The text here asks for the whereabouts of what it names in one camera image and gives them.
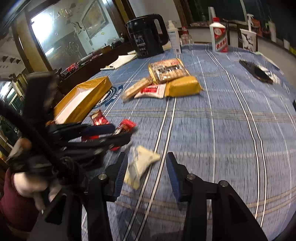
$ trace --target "electric kettle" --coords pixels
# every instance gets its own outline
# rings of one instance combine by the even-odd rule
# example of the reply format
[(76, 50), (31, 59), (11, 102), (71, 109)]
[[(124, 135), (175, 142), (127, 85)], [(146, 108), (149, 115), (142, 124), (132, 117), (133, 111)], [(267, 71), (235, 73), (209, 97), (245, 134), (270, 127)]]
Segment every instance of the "electric kettle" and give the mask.
[[(155, 19), (159, 22), (162, 34), (157, 31)], [(169, 41), (169, 37), (163, 18), (159, 14), (135, 18), (128, 21), (126, 27), (138, 58), (152, 57), (164, 52), (163, 45)]]

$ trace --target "blue tablecloth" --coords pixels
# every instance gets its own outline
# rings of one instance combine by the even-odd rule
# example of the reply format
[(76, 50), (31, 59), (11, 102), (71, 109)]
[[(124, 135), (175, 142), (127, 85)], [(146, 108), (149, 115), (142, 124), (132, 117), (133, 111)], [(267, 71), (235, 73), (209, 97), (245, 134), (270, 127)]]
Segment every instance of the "blue tablecloth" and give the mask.
[[(152, 58), (135, 59), (117, 70), (101, 71), (124, 91), (149, 76), (148, 64), (174, 58), (172, 50)], [(296, 204), (295, 90), (282, 72), (264, 57), (230, 47), (215, 54), (211, 45), (183, 48), (179, 56), (204, 91), (181, 98), (116, 98), (99, 108), (118, 125), (124, 118), (137, 123), (129, 162), (138, 145), (157, 150), (161, 160), (141, 179), (139, 190), (124, 184), (121, 196), (108, 203), (114, 240), (180, 240), (186, 204), (177, 204), (172, 193), (165, 155), (172, 151), (179, 163), (205, 181), (227, 180), (257, 218), (269, 240), (290, 221)], [(265, 66), (280, 79), (269, 85), (255, 79), (239, 64), (244, 59)], [(85, 123), (91, 123), (87, 117)], [(116, 153), (108, 153), (105, 165)], [(102, 170), (94, 170), (95, 176)], [(212, 215), (208, 203), (207, 240), (211, 240)], [(83, 239), (87, 240), (87, 218)]]

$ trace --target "maroon sleeve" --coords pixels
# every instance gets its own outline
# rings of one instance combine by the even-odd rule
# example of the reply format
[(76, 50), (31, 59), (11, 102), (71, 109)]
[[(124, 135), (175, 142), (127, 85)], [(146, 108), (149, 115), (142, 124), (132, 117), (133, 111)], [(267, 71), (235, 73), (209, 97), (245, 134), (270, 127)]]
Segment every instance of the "maroon sleeve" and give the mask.
[(15, 229), (30, 232), (39, 214), (34, 199), (25, 198), (18, 194), (10, 170), (6, 171), (4, 195), (0, 200), (0, 212), (7, 223)]

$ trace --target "screw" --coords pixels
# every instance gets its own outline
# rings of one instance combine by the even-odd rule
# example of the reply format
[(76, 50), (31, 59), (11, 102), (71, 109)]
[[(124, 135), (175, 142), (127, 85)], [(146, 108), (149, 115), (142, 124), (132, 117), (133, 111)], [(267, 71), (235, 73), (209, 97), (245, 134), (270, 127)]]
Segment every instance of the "screw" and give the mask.
[(192, 174), (192, 173), (190, 173), (190, 174), (187, 175), (187, 178), (188, 178), (189, 180), (194, 180), (194, 179), (195, 179), (195, 175)]
[(100, 180), (105, 180), (105, 179), (107, 178), (107, 175), (106, 175), (105, 173), (102, 173), (102, 174), (100, 174), (100, 175), (98, 176), (98, 178), (99, 178)]
[(221, 185), (222, 187), (227, 187), (227, 186), (228, 186), (228, 182), (222, 180), (222, 181), (220, 181), (220, 185)]

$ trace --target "picture frame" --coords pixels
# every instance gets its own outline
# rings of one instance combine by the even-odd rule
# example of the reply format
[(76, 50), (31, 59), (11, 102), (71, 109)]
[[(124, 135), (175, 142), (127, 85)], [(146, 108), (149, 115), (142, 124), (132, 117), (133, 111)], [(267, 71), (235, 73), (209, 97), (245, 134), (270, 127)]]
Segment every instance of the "picture frame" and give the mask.
[(101, 3), (98, 0), (94, 0), (91, 3), (81, 22), (85, 27), (89, 39), (93, 38), (109, 23)]

